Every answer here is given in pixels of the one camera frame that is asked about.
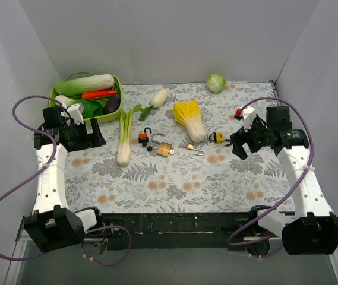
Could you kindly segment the yellow padlock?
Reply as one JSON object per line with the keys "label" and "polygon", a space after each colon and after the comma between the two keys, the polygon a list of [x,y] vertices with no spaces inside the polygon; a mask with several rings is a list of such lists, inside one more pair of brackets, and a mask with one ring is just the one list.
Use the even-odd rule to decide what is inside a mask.
{"label": "yellow padlock", "polygon": [[213,132],[208,137],[209,141],[214,142],[215,144],[225,143],[225,147],[229,147],[232,145],[230,139],[225,138],[222,132]]}

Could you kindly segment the small brass padlock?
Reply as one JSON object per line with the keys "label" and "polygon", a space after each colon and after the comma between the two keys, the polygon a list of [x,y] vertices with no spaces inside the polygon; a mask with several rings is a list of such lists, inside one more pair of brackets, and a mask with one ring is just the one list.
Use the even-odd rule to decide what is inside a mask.
{"label": "small brass padlock", "polygon": [[203,156],[204,155],[204,151],[196,149],[196,147],[193,143],[188,143],[187,146],[185,147],[185,149],[192,151],[192,154],[196,155],[196,156]]}

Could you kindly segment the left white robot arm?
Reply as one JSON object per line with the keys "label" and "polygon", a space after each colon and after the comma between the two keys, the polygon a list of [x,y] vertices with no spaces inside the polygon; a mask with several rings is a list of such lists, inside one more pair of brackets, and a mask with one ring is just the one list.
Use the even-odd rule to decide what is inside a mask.
{"label": "left white robot arm", "polygon": [[86,232],[97,238],[105,230],[97,207],[72,212],[65,195],[68,153],[106,145],[97,119],[91,119],[92,132],[87,132],[83,110],[80,103],[68,109],[45,108],[45,121],[33,135],[41,174],[38,176],[33,211],[23,218],[23,225],[43,253],[83,243]]}

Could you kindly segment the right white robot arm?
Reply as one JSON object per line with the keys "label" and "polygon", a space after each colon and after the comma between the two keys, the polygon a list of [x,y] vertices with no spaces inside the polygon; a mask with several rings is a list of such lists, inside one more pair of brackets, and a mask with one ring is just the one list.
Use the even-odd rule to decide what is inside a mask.
{"label": "right white robot arm", "polygon": [[263,147],[271,148],[282,165],[288,180],[289,196],[293,198],[295,213],[287,216],[274,205],[255,210],[256,216],[233,232],[228,242],[245,229],[261,236],[269,231],[282,240],[290,255],[331,255],[338,246],[338,216],[326,201],[312,167],[314,148],[303,129],[294,129],[288,107],[269,107],[266,119],[261,119],[254,108],[241,107],[235,113],[243,126],[231,135],[233,154],[245,160],[243,148],[247,144],[252,153]]}

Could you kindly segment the green bok choy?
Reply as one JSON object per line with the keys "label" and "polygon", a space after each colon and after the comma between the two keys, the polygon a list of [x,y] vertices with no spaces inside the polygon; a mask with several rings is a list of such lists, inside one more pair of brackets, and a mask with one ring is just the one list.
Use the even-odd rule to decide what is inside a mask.
{"label": "green bok choy", "polygon": [[86,100],[82,98],[70,99],[64,95],[58,95],[55,97],[55,99],[61,103],[65,103],[67,106],[81,103],[84,107],[84,110],[82,112],[84,119],[103,115],[103,106],[96,100]]}

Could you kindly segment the orange carrot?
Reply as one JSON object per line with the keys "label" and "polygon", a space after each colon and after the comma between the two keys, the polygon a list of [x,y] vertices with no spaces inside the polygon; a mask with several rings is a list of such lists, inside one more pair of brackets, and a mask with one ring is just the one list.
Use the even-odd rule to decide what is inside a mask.
{"label": "orange carrot", "polygon": [[116,90],[89,91],[82,94],[81,98],[86,100],[96,100],[107,96],[118,94]]}

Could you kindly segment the green plastic basket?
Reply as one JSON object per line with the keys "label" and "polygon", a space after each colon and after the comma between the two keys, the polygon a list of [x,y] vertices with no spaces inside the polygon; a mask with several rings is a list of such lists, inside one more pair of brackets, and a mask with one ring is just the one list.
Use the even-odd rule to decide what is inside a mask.
{"label": "green plastic basket", "polygon": [[117,76],[111,74],[77,72],[66,80],[58,81],[50,96],[67,106],[82,104],[85,123],[92,118],[100,123],[114,121],[122,110],[121,83]]}

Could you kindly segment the purple eggplant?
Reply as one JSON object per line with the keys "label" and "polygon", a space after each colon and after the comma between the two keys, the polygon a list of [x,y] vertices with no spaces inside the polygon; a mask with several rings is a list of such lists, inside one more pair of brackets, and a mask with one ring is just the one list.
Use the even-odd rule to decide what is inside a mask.
{"label": "purple eggplant", "polygon": [[119,94],[114,94],[110,97],[103,108],[103,114],[108,115],[113,112],[116,112],[121,104],[121,97]]}

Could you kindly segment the celery stalk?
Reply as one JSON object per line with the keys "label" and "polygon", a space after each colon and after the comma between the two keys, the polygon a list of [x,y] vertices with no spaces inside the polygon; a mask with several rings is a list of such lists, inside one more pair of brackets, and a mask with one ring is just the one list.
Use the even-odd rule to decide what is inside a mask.
{"label": "celery stalk", "polygon": [[119,147],[116,161],[120,166],[127,166],[131,158],[131,127],[134,111],[121,112],[119,120]]}

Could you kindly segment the napa cabbage in basket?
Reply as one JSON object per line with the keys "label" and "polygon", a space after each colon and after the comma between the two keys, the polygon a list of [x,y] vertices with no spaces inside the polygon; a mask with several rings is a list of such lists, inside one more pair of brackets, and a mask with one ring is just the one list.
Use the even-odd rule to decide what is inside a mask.
{"label": "napa cabbage in basket", "polygon": [[67,97],[79,96],[86,92],[110,89],[115,79],[110,74],[91,75],[72,80],[58,81],[55,91]]}

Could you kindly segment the round green cabbage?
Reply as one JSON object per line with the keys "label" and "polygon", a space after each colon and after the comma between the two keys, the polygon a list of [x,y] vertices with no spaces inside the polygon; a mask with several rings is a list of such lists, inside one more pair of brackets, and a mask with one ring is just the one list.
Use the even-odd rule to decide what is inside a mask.
{"label": "round green cabbage", "polygon": [[206,87],[213,93],[222,91],[226,86],[226,78],[221,74],[211,74],[206,80]]}

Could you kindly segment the orange padlock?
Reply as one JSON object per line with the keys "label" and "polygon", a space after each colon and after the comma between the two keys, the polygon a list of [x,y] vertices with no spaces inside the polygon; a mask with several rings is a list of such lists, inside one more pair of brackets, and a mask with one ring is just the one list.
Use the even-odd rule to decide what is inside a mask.
{"label": "orange padlock", "polygon": [[138,143],[143,147],[147,147],[147,143],[149,142],[149,135],[152,134],[151,128],[144,128],[144,132],[139,133],[138,135]]}

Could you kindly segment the large brass padlock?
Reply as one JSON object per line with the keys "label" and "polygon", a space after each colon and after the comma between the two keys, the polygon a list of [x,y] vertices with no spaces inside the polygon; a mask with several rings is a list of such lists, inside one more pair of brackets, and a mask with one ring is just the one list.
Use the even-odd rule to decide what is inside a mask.
{"label": "large brass padlock", "polygon": [[169,144],[169,143],[163,142],[163,141],[159,141],[159,140],[156,139],[156,137],[165,137],[165,136],[166,136],[165,134],[155,132],[151,135],[151,141],[154,144],[158,145],[158,148],[157,148],[157,154],[158,155],[163,156],[163,157],[168,157],[169,155],[173,155],[173,154],[169,153],[170,150],[173,150],[172,144]]}

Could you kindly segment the white radish with leaves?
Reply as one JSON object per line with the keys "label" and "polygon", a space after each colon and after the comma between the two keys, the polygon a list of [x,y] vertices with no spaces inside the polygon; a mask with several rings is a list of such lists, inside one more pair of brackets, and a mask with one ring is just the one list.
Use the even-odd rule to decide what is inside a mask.
{"label": "white radish with leaves", "polygon": [[141,104],[135,105],[134,112],[140,112],[138,120],[141,122],[145,121],[152,109],[157,109],[161,107],[162,104],[164,104],[168,95],[169,91],[167,89],[161,89],[150,100],[149,107],[143,107]]}

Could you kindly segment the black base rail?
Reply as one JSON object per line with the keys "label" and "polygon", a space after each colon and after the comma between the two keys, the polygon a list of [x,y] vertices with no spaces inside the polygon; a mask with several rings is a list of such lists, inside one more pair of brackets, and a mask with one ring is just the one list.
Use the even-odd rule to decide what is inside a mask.
{"label": "black base rail", "polygon": [[109,250],[127,249],[231,249],[227,238],[249,220],[247,212],[232,213],[104,213]]}

